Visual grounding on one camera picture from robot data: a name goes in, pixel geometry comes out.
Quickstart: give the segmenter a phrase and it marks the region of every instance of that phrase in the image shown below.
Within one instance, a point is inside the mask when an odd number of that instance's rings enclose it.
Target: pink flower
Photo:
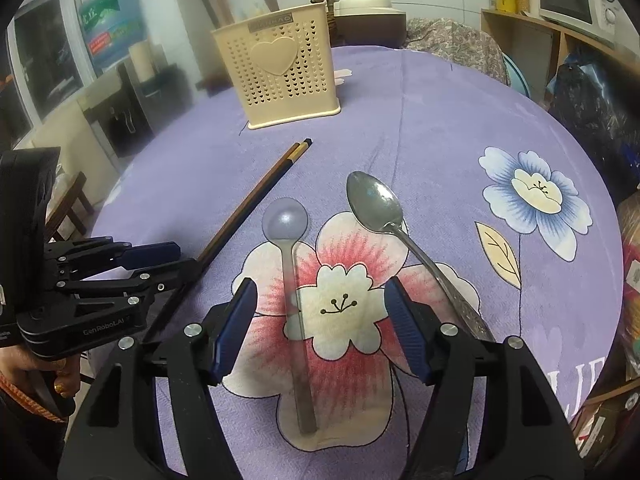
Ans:
[[[257,315],[233,372],[223,384],[243,397],[280,396],[277,422],[293,446],[314,451],[364,446],[386,428],[393,402],[391,366],[410,374],[385,310],[384,283],[398,275],[414,301],[430,304],[440,320],[454,320],[449,303],[423,266],[402,268],[407,248],[395,237],[364,229],[351,212],[322,227],[316,250],[294,248],[298,299],[304,323],[310,384],[318,431],[301,434],[289,365],[289,339],[302,335],[284,314],[280,251],[256,247],[233,282],[245,277],[258,287]],[[478,308],[473,286],[449,266],[438,264],[469,303]]]

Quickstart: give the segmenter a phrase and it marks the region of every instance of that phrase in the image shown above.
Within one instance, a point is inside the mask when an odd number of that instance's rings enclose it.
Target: human hand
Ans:
[[[38,359],[24,345],[0,348],[0,373],[28,396],[33,395],[34,389],[27,372],[33,370],[55,372],[57,378],[54,387],[65,399],[75,396],[80,389],[79,355],[47,362]]]

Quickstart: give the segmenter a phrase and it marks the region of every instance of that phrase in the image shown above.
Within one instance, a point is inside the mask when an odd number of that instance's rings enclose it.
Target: wooden shelf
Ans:
[[[526,23],[531,27],[552,33],[554,36],[554,44],[552,48],[552,62],[549,67],[550,75],[555,74],[558,66],[562,64],[566,55],[574,49],[577,43],[583,43],[601,52],[610,59],[615,60],[634,75],[640,76],[640,62],[638,60],[629,60],[619,52],[613,50],[610,46],[594,40],[589,36],[585,36],[580,32],[563,27],[562,25],[546,22],[545,20],[537,18],[530,18],[529,16],[523,16],[521,14],[491,9],[483,9],[481,17],[482,30],[491,35],[507,55],[509,55],[511,49],[513,28],[516,23]]]

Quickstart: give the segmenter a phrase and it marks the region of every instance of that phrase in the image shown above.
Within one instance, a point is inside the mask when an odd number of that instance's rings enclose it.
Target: chopstick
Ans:
[[[294,163],[300,158],[300,156],[302,156],[303,153],[306,152],[306,150],[308,150],[311,144],[311,139],[305,139],[302,142],[294,143],[285,152],[285,154],[280,157],[262,180],[256,184],[252,192],[242,200],[242,203],[222,225],[219,231],[200,253],[200,256],[198,256],[198,261],[202,264],[198,279],[204,275],[215,257],[220,254],[223,247],[229,240],[231,240],[231,237],[236,233],[236,231],[238,231],[240,226],[264,199],[264,197],[267,196],[267,193],[270,192],[278,181],[287,173],[287,171],[291,169]],[[151,341],[158,333],[164,330],[174,312],[182,303],[182,300],[184,300],[197,281],[198,280],[187,283],[173,291],[158,313],[158,316],[153,320],[149,329],[146,331],[142,339],[144,343]]]

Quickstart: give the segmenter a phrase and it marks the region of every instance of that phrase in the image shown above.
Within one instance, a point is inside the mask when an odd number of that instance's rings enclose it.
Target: wooden chair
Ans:
[[[82,188],[84,187],[84,183],[86,182],[86,177],[84,173],[80,171],[69,189],[66,191],[65,195],[60,200],[60,203],[53,211],[53,213],[47,219],[47,223],[44,228],[44,239],[46,241],[51,240],[52,238],[57,242],[64,241],[62,235],[58,232],[60,224],[62,224],[65,217],[69,217],[75,228],[78,232],[84,236],[86,234],[86,227],[82,224],[82,221],[78,218],[78,215],[74,212],[73,206],[76,203],[76,200],[79,200],[82,204],[82,207],[92,215],[95,210],[91,203],[87,200]]]

